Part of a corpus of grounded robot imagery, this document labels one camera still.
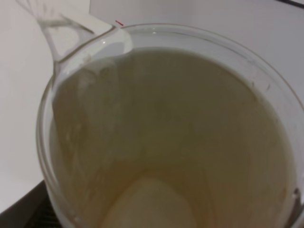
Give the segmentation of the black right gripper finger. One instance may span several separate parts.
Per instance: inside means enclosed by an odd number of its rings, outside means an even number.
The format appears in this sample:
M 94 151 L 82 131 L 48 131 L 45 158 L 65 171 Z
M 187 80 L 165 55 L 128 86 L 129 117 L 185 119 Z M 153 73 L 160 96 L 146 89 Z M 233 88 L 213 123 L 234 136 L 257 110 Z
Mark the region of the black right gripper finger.
M 58 228 L 59 220 L 49 200 L 45 182 L 0 214 L 2 228 Z

